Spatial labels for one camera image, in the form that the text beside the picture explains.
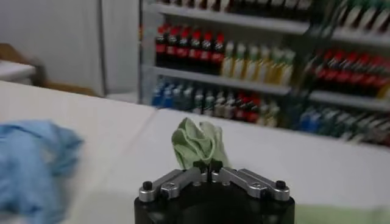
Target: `towel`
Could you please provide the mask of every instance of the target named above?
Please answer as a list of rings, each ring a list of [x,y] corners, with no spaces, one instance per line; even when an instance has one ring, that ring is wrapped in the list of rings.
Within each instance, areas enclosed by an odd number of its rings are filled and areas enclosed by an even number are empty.
[[[201,122],[200,129],[185,118],[172,135],[172,144],[177,162],[182,169],[189,169],[193,162],[211,159],[222,161],[230,166],[222,142],[222,129],[209,122]],[[390,209],[339,208],[322,205],[296,205],[297,224],[388,224]]]
[[[53,177],[71,174],[81,139],[49,121],[0,124],[0,211],[54,224],[64,208]]]
[[[191,168],[193,162],[199,160],[209,164],[212,159],[230,166],[222,142],[222,129],[209,122],[201,122],[199,129],[191,119],[185,118],[173,133],[172,144],[182,169]]]

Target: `shelf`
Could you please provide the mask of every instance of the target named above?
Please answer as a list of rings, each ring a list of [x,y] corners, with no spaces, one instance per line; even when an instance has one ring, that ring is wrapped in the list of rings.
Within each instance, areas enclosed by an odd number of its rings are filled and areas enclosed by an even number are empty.
[[[304,34],[310,26],[308,23],[295,22],[286,19],[264,17],[259,18],[256,16],[237,15],[234,13],[178,7],[176,5],[163,5],[155,3],[151,4],[150,7],[152,10],[165,15],[203,19],[207,21],[235,24],[239,26],[254,27],[296,35]]]
[[[364,30],[338,28],[333,34],[333,39],[371,46],[390,47],[390,33],[380,34],[365,32]]]
[[[390,112],[390,102],[369,97],[352,96],[326,91],[314,91],[310,96],[310,100],[347,107],[362,108],[371,111]]]
[[[256,91],[260,93],[268,93],[268,94],[273,94],[278,96],[284,96],[288,94],[291,89],[290,87],[247,82],[242,80],[229,79],[229,78],[216,76],[216,75],[207,75],[202,73],[188,72],[188,71],[182,71],[176,69],[159,68],[159,67],[152,67],[152,69],[155,75],[163,75],[167,77],[211,83],[211,84],[222,85],[227,87],[234,87],[239,89]]]

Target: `red bottle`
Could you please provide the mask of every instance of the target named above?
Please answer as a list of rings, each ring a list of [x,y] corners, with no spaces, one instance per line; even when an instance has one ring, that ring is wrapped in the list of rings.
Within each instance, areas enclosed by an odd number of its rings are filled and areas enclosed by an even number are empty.
[[[201,44],[201,54],[200,54],[200,65],[199,65],[199,71],[204,73],[210,73],[211,69],[211,42],[212,42],[212,34],[211,32],[206,32],[203,41]]]
[[[178,67],[188,69],[188,55],[190,54],[190,32],[191,28],[183,29],[180,41],[177,45],[177,62]]]
[[[192,39],[190,41],[190,54],[188,56],[188,63],[190,65],[190,70],[192,71],[197,71],[200,65],[200,55],[202,53],[200,49],[200,36],[201,32],[199,29],[197,29],[193,33]]]
[[[180,27],[174,27],[171,29],[171,32],[168,36],[168,45],[166,47],[166,60],[167,66],[170,68],[177,67],[177,45],[179,43],[179,34]]]
[[[224,41],[225,41],[224,34],[219,33],[217,35],[217,39],[214,42],[213,53],[211,55],[211,69],[214,75],[219,74],[221,70],[222,62],[224,61],[224,57],[225,57]]]
[[[158,34],[156,37],[156,65],[164,67],[166,59],[166,36],[165,26],[158,28]]]

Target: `yellow bottle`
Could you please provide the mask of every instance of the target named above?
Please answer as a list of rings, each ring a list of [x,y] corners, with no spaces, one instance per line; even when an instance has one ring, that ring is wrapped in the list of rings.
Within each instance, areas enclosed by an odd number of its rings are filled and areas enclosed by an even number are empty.
[[[278,74],[278,84],[281,86],[289,86],[291,82],[291,76],[293,75],[294,71],[294,58],[295,58],[295,52],[291,50],[285,51],[284,56],[284,66],[282,67],[281,74]]]
[[[236,60],[233,67],[233,78],[234,79],[243,79],[245,75],[245,52],[246,47],[244,44],[240,43],[237,47]]]
[[[232,76],[235,61],[235,59],[233,58],[233,54],[234,43],[230,41],[226,44],[225,58],[224,62],[222,63],[221,76],[223,77],[230,78]]]
[[[249,48],[249,59],[247,61],[245,79],[247,81],[256,81],[258,75],[258,48],[256,46],[251,46]]]
[[[271,62],[270,59],[271,51],[267,46],[262,46],[260,50],[260,60],[258,64],[258,75],[257,81],[260,83],[265,83],[266,75],[268,73],[269,65]]]
[[[272,62],[266,75],[266,83],[278,84],[278,77],[281,76],[283,70],[283,51],[278,48],[272,50]]]

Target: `black bolt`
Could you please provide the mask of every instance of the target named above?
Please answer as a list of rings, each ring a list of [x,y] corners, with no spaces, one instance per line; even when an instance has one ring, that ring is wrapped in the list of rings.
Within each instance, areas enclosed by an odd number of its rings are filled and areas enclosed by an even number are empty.
[[[276,181],[275,186],[276,186],[276,189],[279,189],[279,190],[284,190],[287,187],[286,182],[281,181],[281,180]]]
[[[142,184],[142,188],[143,188],[145,191],[150,191],[150,190],[152,190],[152,188],[153,188],[153,183],[150,182],[150,181],[145,181],[145,182]]]

